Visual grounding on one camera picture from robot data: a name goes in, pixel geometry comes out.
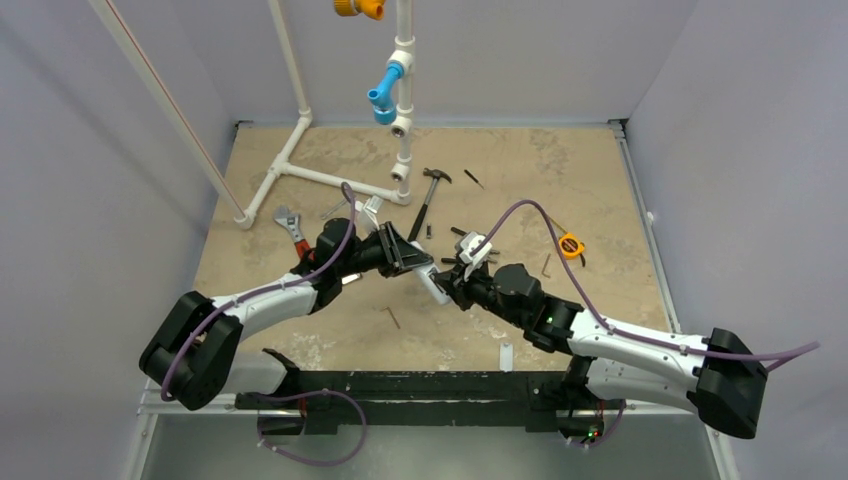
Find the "silver battery cover plate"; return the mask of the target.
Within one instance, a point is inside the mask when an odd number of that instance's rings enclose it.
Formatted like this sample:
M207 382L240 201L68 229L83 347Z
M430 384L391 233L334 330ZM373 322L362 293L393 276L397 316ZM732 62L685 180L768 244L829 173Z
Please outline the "silver battery cover plate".
M511 343L504 342L499 347L499 370L504 373L514 370L514 348Z

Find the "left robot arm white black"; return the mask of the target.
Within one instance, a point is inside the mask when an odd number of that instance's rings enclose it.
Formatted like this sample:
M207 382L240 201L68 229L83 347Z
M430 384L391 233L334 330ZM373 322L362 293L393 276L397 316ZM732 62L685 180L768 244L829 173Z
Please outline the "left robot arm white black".
M436 268L433 257L390 222L360 239L351 220L331 219L281 278L237 294L180 296L141 353L139 368L160 386L164 401L190 411L221 394L259 394L272 408L287 408L298 395L296 366L273 349L241 353L239 344L321 311L341 294L344 278L369 271L385 278L413 272L428 280Z

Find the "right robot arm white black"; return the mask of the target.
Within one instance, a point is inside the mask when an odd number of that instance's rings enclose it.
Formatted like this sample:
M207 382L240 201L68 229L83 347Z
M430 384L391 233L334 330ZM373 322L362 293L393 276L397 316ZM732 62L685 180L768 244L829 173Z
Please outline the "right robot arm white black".
M535 348L587 361L561 381L573 406L596 398L640 400L692 412L731 437L757 433L769 374L729 330L701 336L599 322L582 305L545 292L521 264L494 274L465 273L457 265L429 278L460 309L478 306L520 329Z

